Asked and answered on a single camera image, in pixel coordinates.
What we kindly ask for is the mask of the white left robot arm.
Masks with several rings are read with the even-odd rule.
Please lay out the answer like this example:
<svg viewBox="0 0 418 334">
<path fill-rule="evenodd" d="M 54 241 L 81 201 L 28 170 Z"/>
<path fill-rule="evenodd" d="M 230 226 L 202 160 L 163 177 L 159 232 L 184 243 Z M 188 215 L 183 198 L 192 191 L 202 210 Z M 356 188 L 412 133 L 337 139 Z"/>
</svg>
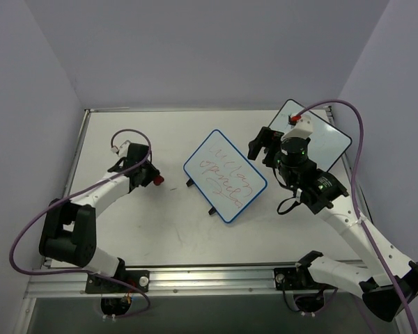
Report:
<svg viewBox="0 0 418 334">
<path fill-rule="evenodd" d="M 150 154 L 148 145 L 124 142 L 117 152 L 119 160 L 107 170 L 99 186 L 47 212 L 39 253 L 101 275 L 102 284 L 111 292 L 122 290 L 127 282 L 125 262 L 98 247 L 97 218 L 135 188 L 164 181 L 148 160 Z"/>
</svg>

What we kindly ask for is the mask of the blue-framed whiteboard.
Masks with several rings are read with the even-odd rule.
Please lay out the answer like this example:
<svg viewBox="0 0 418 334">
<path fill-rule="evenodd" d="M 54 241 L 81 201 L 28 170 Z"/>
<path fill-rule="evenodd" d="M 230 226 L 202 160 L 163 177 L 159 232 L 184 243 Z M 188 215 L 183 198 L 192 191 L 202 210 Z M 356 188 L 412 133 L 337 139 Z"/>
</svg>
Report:
<svg viewBox="0 0 418 334">
<path fill-rule="evenodd" d="M 225 223 L 237 219 L 268 186 L 262 173 L 218 129 L 190 155 L 183 171 Z"/>
</svg>

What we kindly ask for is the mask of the black-framed whiteboard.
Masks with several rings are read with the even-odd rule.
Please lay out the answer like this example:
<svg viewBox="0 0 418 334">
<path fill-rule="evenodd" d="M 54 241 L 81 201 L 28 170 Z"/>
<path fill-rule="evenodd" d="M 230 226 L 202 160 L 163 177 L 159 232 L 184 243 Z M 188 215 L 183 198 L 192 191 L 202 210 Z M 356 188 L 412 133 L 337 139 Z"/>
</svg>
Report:
<svg viewBox="0 0 418 334">
<path fill-rule="evenodd" d="M 288 123 L 289 116 L 295 116 L 303 108 L 299 102 L 287 100 L 272 119 L 269 128 L 278 132 L 289 132 L 291 129 Z M 319 169 L 329 171 L 350 147 L 352 139 L 328 122 L 325 111 L 322 113 L 319 109 L 311 109 L 304 113 L 304 116 L 309 116 L 313 122 L 308 158 L 316 162 Z"/>
</svg>

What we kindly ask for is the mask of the aluminium front rail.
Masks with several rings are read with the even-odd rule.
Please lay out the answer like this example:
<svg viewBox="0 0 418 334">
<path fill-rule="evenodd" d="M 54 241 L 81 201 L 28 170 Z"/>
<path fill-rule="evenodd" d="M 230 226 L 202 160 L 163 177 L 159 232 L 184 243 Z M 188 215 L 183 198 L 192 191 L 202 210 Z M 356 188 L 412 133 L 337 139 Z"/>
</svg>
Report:
<svg viewBox="0 0 418 334">
<path fill-rule="evenodd" d="M 147 270 L 149 284 L 147 296 L 222 296 L 280 294 L 276 289 L 274 270 L 294 268 L 292 262 L 252 265 L 196 266 L 196 267 L 130 267 L 130 271 Z M 118 294 L 88 294 L 88 276 L 81 269 L 46 268 L 48 275 L 30 276 L 24 297 L 48 298 L 116 298 Z"/>
</svg>

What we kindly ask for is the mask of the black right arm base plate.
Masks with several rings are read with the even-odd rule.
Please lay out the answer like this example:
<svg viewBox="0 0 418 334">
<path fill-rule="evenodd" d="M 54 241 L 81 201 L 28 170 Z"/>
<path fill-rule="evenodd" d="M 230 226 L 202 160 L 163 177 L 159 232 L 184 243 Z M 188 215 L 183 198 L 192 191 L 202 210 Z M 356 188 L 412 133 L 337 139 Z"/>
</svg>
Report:
<svg viewBox="0 0 418 334">
<path fill-rule="evenodd" d="M 273 269 L 274 286 L 278 291 L 334 289 L 331 285 L 316 283 L 303 278 L 295 267 L 277 267 Z"/>
</svg>

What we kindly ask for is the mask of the red heart-shaped eraser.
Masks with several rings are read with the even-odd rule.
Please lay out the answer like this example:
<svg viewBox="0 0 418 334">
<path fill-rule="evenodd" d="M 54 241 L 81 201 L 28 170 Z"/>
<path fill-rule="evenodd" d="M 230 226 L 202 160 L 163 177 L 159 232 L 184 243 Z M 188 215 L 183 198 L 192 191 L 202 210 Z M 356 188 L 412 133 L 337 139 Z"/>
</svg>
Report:
<svg viewBox="0 0 418 334">
<path fill-rule="evenodd" d="M 159 186 L 161 185 L 161 183 L 163 183 L 164 178 L 161 175 L 157 175 L 154 179 L 153 179 L 153 184 L 155 186 Z"/>
</svg>

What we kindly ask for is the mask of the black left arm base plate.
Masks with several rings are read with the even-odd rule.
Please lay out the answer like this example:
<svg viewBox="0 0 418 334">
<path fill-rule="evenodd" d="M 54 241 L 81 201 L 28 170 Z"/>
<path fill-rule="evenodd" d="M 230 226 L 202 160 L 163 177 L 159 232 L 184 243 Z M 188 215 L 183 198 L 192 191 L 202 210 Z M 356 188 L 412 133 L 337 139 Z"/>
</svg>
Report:
<svg viewBox="0 0 418 334">
<path fill-rule="evenodd" d="M 86 294 L 122 294 L 135 292 L 135 289 L 146 293 L 149 289 L 150 271 L 145 269 L 128 269 L 120 278 L 109 278 L 98 274 L 88 274 Z"/>
</svg>

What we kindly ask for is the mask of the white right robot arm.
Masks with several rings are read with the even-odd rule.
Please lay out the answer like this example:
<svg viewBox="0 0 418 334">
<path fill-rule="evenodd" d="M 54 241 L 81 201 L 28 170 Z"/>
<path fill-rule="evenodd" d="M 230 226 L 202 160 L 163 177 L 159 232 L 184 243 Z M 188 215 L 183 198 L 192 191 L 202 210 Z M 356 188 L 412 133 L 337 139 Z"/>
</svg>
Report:
<svg viewBox="0 0 418 334">
<path fill-rule="evenodd" d="M 248 159 L 264 151 L 280 187 L 292 192 L 292 209 L 300 205 L 331 226 L 354 250 L 365 268 L 311 251 L 295 265 L 296 281 L 306 289 L 327 285 L 363 300 L 379 319 L 392 321 L 418 295 L 418 261 L 399 251 L 363 214 L 353 211 L 344 185 L 308 157 L 313 127 L 299 118 L 289 133 L 262 127 L 248 144 Z"/>
</svg>

